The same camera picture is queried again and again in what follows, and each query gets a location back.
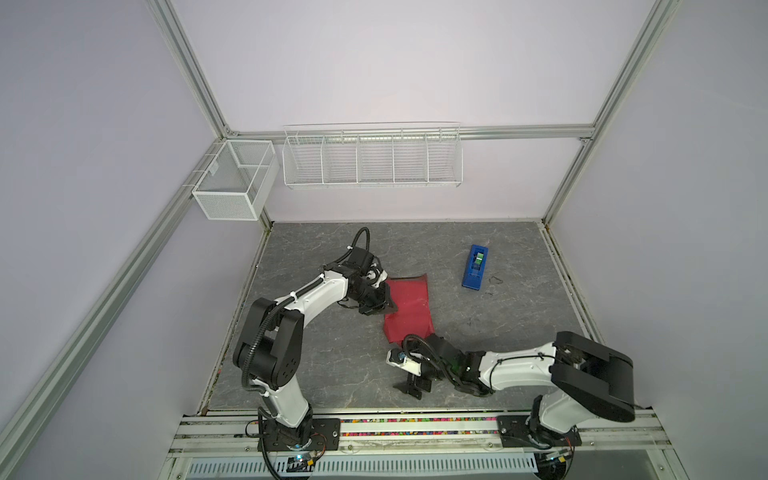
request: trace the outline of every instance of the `white mesh basket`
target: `white mesh basket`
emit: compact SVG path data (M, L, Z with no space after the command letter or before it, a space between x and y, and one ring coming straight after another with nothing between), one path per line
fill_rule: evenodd
M463 158L455 128L288 134L290 188L457 186Z
M211 220L258 220L280 169L271 141L224 141L192 194Z

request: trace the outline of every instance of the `white wire basket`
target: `white wire basket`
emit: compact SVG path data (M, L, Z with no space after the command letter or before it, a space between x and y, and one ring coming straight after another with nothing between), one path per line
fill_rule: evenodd
M458 125L288 133L283 174L290 188L458 186Z
M279 169L271 141L227 140L192 194L211 220L259 220Z

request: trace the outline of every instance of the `white robotic arm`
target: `white robotic arm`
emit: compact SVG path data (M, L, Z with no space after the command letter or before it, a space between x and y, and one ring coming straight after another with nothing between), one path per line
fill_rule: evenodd
M364 315L396 311L387 273L368 251L369 241L364 249L356 245L367 230L361 229L347 252L323 266L312 282L276 300L256 300L235 345L232 360L243 372L243 387L262 396L271 422L267 425L291 448L306 447L312 429L312 408L295 377L304 327L345 299L358 302ZM274 339L265 336L270 330L277 331ZM434 334L426 339L407 335L402 349L390 350L386 362L408 372L407 381L396 388L419 399L437 379L474 396L512 386L558 387L534 400L524 425L500 423L502 441L506 435L514 446L563 445L574 436L574 425L589 418L634 419L632 361L571 332L559 332L553 343L509 353L462 352Z
M356 245L363 232L364 249ZM304 327L328 306L345 299L358 302L363 315L396 311L385 281L387 273L368 248L369 232L364 227L347 252L323 266L313 281L278 299L256 300L235 345L232 360L243 371L243 387L262 396L265 415L285 443L296 449L309 444L312 426L312 408L295 377ZM274 339L265 336L270 330L277 331Z
M513 386L556 386L534 400L525 427L514 432L500 421L516 446L546 449L573 435L574 426L596 417L634 420L632 361L626 355L573 332L559 332L553 343L516 352L462 352L437 335L408 335L402 349L391 349L386 362L408 372L404 393L421 399L432 380L448 379L475 396Z

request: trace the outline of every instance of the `aluminum rail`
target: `aluminum rail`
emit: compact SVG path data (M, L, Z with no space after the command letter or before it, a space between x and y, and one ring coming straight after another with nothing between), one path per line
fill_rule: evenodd
M608 94L602 108L598 112L598 116L595 118L594 133L590 138L585 138L582 141L576 158L570 168L568 168L568 172L565 174L560 187L558 187L557 192L552 198L547 213L544 215L543 221L545 225L549 225L552 222L554 216L558 214L558 211L563 206L568 193L576 184L580 172L594 153L599 141L605 135L611 120L613 120L619 107L629 94L632 85L637 80L637 76L648 61L658 39L677 12L680 2L681 0L657 0L654 4L621 72L614 82L614 86L611 88L611 93Z
M210 124L211 130L218 138L224 138L230 130L224 120L224 115L216 103L214 93L203 75L200 63L192 52L179 17L169 0L147 0L147 6L154 15L157 26L160 27L170 52L176 58L179 69L192 90L200 109Z
M339 451L329 455L359 453L459 453L500 452L502 447L497 415L529 412L445 410L425 412L345 412L318 413L315 418L342 419ZM181 420L169 458L249 456L256 450L256 439L243 433L255 412L217 412L224 415L186 417ZM591 419L578 425L583 445L580 450L672 449L666 432L653 410L637 410L630 423ZM258 425L250 426L256 433ZM535 449L514 449L535 452Z
M438 128L403 128L376 130L311 130L301 132L302 136L332 137L342 133L356 136L380 136L382 134L418 134L435 132ZM512 138L591 138L594 127L589 124L574 125L518 125L491 127L461 127L459 137L462 140L505 140ZM285 131L235 132L227 137L231 140L271 140L274 144L284 144Z

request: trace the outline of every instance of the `gray marble floor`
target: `gray marble floor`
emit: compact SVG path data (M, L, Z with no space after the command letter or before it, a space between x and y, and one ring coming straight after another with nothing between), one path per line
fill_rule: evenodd
M360 223L276 223L247 305L276 298L310 281L337 258ZM559 330L580 332L568 296L538 226L507 223L368 223L371 251L390 276L429 275L435 332L462 350L509 352L554 340ZM480 291L462 287L469 247L488 247ZM384 362L383 316L361 316L332 306L304 332L296 373L304 396L323 408L488 407L524 409L547 389L506 389L487 398L457 392L446 381L416 400L392 387L405 373ZM234 341L240 334L237 326ZM209 409L254 409L254 392L240 388L231 350L223 362Z

